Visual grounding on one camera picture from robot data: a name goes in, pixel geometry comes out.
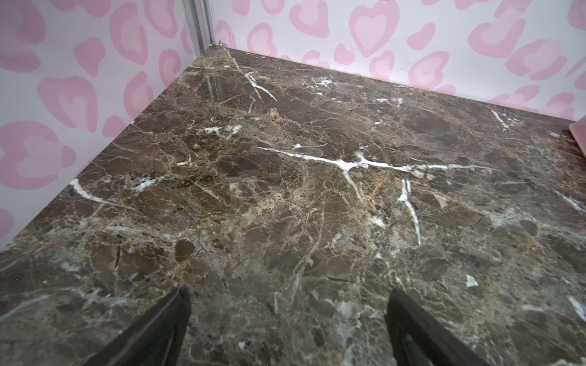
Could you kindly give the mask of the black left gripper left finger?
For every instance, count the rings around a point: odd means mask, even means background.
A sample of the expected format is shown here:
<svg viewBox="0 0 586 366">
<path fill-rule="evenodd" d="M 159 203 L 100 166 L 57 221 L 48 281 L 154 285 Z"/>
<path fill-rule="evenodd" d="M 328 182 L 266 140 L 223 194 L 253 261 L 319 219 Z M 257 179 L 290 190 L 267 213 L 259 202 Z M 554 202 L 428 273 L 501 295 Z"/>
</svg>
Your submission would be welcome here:
<svg viewBox="0 0 586 366">
<path fill-rule="evenodd" d="M 176 366 L 192 306 L 187 288 L 174 288 L 86 365 Z"/>
</svg>

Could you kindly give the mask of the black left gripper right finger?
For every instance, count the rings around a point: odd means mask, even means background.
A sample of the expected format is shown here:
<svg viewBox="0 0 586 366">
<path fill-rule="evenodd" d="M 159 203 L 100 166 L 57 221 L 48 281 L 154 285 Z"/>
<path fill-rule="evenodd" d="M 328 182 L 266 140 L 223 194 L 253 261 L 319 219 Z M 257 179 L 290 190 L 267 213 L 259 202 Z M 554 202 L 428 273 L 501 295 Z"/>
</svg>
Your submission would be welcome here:
<svg viewBox="0 0 586 366">
<path fill-rule="evenodd" d="M 404 291 L 389 297 L 385 323 L 398 365 L 486 365 Z"/>
</svg>

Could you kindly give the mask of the pink pencil case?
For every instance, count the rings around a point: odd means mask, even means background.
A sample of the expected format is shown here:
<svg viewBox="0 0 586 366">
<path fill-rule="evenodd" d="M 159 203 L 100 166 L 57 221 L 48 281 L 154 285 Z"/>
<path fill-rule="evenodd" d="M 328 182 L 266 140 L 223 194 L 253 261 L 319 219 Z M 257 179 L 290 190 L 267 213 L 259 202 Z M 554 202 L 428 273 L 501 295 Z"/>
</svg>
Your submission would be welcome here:
<svg viewBox="0 0 586 366">
<path fill-rule="evenodd" d="M 586 156 L 586 116 L 569 126 L 569 130 L 584 156 Z"/>
</svg>

